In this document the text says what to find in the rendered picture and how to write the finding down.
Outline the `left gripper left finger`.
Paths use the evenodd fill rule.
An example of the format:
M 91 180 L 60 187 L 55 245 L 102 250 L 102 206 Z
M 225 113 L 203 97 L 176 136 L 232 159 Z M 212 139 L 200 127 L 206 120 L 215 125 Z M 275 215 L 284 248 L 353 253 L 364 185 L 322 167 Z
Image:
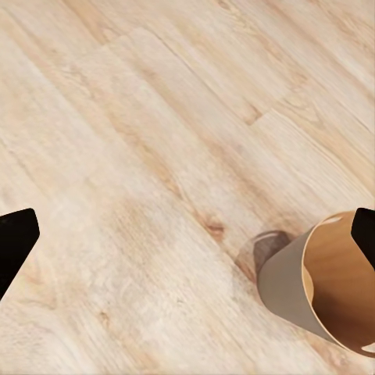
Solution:
M 40 237 L 32 208 L 0 216 L 0 300 Z

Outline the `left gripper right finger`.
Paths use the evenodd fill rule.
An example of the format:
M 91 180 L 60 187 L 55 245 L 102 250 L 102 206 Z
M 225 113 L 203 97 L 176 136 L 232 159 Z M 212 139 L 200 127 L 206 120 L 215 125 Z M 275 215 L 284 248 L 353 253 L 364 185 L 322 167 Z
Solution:
M 375 269 L 375 210 L 356 210 L 351 230 L 352 238 Z

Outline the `trash can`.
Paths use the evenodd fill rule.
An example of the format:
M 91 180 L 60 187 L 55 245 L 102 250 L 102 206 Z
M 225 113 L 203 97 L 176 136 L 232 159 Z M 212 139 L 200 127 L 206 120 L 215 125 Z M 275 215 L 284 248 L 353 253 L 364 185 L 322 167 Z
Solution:
M 365 359 L 375 352 L 375 269 L 353 239 L 356 210 L 326 216 L 260 268 L 268 310 Z

